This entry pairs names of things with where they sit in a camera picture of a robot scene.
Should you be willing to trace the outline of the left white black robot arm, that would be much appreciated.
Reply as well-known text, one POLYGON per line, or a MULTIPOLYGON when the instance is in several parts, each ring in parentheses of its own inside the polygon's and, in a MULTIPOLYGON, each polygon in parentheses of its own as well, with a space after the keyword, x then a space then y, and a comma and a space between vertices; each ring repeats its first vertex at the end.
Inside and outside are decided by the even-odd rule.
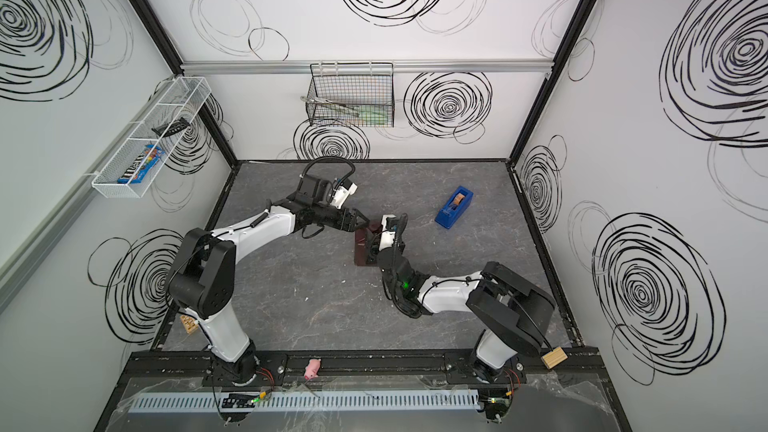
POLYGON ((294 192, 233 225, 186 233, 166 274, 164 290, 179 311, 193 318, 208 340, 215 363, 236 386, 260 372, 254 342, 242 329, 232 305, 237 263, 263 246, 309 226, 356 232, 369 219, 345 206, 357 190, 348 159, 323 156, 309 162, 294 192))

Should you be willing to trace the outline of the red wrapping paper sheet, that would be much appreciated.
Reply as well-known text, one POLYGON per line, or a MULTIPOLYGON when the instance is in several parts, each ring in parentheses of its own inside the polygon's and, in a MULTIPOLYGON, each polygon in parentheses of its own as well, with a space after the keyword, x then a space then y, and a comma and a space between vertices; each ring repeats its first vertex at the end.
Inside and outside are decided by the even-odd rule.
POLYGON ((355 231, 354 264, 358 267, 377 265, 378 244, 383 231, 379 221, 369 223, 355 231))

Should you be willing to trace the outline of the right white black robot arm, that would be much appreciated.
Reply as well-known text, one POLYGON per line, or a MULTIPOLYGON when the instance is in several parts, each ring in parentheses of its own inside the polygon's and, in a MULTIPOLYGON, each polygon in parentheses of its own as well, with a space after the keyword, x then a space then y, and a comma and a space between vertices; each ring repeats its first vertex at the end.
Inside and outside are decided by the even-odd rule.
POLYGON ((408 216, 387 214, 375 246, 385 296, 411 319, 444 312, 471 313, 484 325, 470 367, 481 381, 494 381, 521 356, 554 352, 546 336, 556 302, 509 267, 490 261, 454 277, 421 273, 403 256, 408 216))

